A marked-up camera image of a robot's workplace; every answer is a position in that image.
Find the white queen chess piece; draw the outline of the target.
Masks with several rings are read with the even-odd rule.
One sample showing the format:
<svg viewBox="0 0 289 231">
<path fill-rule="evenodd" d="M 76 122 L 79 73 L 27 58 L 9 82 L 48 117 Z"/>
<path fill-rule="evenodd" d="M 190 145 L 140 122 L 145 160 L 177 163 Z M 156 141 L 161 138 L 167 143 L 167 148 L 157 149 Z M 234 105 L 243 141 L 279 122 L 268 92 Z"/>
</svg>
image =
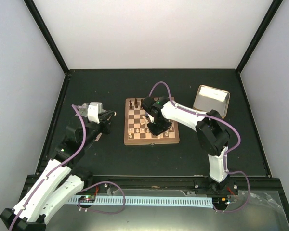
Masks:
<svg viewBox="0 0 289 231">
<path fill-rule="evenodd" d="M 144 125 L 144 124 L 148 124 L 149 123 L 149 120 L 146 116 L 142 116 L 142 122 L 141 122 L 141 125 Z"/>
</svg>

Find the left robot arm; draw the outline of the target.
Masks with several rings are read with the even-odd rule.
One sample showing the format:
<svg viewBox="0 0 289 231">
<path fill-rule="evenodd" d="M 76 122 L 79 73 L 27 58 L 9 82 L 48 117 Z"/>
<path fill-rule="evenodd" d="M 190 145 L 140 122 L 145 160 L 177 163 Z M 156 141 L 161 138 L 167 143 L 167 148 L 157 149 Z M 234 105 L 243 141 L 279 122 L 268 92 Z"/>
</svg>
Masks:
<svg viewBox="0 0 289 231">
<path fill-rule="evenodd" d="M 41 176 L 18 204 L 1 213 L 0 218 L 8 230 L 43 231 L 72 196 L 93 188 L 92 174 L 77 163 L 94 141 L 110 133 L 115 115 L 113 110 L 97 114 L 77 110 Z"/>
</svg>

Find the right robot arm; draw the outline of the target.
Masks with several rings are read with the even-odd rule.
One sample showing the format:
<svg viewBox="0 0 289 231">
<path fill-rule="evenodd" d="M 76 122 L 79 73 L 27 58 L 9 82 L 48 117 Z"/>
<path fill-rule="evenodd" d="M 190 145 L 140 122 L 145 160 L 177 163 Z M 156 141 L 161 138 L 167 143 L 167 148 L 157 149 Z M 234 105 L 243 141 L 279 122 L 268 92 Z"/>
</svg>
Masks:
<svg viewBox="0 0 289 231">
<path fill-rule="evenodd" d="M 209 187 L 214 194 L 220 194 L 227 188 L 228 166 L 226 152 L 230 134 L 223 124 L 220 114 L 211 110 L 208 113 L 187 108 L 167 97 L 154 100 L 146 97 L 141 107 L 150 120 L 147 124 L 153 135 L 160 135 L 172 127 L 171 120 L 181 123 L 197 133 L 202 150 L 209 158 Z"/>
</svg>

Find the pile of white chess pieces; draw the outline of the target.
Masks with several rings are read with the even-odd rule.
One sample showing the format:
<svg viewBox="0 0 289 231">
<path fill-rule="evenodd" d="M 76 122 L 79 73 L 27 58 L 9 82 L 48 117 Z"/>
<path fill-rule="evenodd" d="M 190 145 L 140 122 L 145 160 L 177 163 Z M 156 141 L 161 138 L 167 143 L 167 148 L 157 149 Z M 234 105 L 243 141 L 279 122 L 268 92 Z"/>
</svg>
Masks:
<svg viewBox="0 0 289 231">
<path fill-rule="evenodd" d="M 158 136 L 150 132 L 147 126 L 149 122 L 149 118 L 145 115 L 134 115 L 134 119 L 132 119 L 132 115 L 130 115 L 128 119 L 128 138 L 138 140 L 179 138 L 177 124 L 174 121 L 170 120 L 172 127 Z"/>
</svg>

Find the wooden chess board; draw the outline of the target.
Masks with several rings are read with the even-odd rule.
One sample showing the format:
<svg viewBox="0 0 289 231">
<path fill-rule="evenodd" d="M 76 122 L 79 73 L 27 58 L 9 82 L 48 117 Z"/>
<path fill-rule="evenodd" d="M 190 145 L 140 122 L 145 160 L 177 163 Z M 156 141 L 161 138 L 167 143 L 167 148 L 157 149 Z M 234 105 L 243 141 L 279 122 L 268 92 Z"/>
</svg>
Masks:
<svg viewBox="0 0 289 231">
<path fill-rule="evenodd" d="M 147 124 L 150 122 L 145 110 L 141 108 L 141 98 L 127 98 L 125 100 L 125 145 L 159 145 L 178 144 L 180 141 L 178 123 L 170 120 L 172 127 L 168 131 L 153 135 Z"/>
</svg>

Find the row of dark chess pieces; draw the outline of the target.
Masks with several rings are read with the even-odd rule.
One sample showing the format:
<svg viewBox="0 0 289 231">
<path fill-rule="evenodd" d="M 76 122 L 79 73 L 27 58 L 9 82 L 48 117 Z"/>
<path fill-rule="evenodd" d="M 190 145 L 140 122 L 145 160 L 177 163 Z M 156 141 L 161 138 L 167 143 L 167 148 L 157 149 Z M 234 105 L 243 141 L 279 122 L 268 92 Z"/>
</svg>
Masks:
<svg viewBox="0 0 289 231">
<path fill-rule="evenodd" d="M 141 106 L 141 101 L 143 98 L 131 98 L 128 100 L 129 109 L 139 108 Z"/>
</svg>

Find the small circuit board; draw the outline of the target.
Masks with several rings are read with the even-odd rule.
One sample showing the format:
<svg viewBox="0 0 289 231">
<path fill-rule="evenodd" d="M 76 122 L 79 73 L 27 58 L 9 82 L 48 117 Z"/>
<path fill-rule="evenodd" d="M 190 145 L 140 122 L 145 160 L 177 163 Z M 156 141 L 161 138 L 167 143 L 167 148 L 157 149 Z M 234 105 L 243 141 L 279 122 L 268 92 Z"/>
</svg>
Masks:
<svg viewBox="0 0 289 231">
<path fill-rule="evenodd" d="M 81 203 L 93 203 L 95 201 L 94 195 L 83 195 L 79 198 L 79 202 Z"/>
</svg>

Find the gold metal tin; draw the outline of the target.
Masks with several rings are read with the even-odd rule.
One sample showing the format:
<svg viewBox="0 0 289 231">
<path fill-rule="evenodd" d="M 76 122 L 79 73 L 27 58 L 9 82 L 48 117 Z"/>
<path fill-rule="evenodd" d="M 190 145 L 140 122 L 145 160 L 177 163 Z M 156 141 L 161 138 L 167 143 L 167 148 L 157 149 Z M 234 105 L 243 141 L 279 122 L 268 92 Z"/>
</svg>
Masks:
<svg viewBox="0 0 289 231">
<path fill-rule="evenodd" d="M 222 119 L 227 115 L 230 101 L 230 92 L 218 88 L 200 85 L 193 103 L 193 109 L 209 112 L 211 109 L 217 111 Z"/>
</svg>

